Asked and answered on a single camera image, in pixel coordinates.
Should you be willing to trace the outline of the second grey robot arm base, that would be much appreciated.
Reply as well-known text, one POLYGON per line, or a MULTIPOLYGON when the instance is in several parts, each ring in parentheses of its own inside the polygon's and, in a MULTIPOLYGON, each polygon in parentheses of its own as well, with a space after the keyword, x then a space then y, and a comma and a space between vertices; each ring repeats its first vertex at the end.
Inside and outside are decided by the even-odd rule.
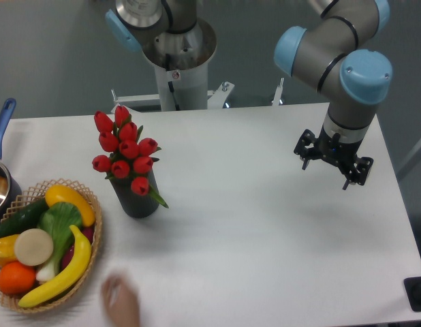
POLYGON ((167 71, 208 63, 215 54, 213 28, 198 17, 197 1, 115 1, 105 14, 112 34, 124 48, 143 52, 167 71))

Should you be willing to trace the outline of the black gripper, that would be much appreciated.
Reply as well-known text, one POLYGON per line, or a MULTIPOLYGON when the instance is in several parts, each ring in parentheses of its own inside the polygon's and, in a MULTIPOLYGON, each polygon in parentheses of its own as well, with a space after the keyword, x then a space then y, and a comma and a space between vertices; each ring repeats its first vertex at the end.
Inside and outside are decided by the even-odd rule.
POLYGON ((307 169, 311 160, 318 159, 338 167, 345 176, 342 190, 349 185, 363 186, 374 163, 371 157, 357 156, 365 133, 366 129, 323 124, 317 139, 312 131, 306 129, 296 143, 294 154, 302 160, 302 170, 307 169))

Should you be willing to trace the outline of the blurred human hand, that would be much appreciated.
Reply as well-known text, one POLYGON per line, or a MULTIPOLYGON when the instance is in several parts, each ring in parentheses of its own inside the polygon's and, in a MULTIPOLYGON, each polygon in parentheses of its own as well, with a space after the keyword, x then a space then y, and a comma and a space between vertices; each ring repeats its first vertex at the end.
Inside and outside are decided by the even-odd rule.
POLYGON ((138 295, 121 275, 110 275, 102 283, 104 311, 113 326, 140 326, 138 295))

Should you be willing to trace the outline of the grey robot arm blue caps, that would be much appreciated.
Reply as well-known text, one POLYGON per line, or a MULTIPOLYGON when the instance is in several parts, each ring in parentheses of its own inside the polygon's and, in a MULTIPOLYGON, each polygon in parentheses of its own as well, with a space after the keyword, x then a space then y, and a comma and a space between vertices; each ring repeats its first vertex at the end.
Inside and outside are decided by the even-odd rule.
POLYGON ((388 94, 393 70, 382 53, 362 45, 387 25, 390 5, 387 1, 312 1, 311 6, 321 23, 312 31, 289 28, 274 52, 278 68, 329 101, 319 135, 305 130, 294 152, 304 166, 321 159, 339 169, 346 185, 364 185, 373 159, 357 152, 388 94))

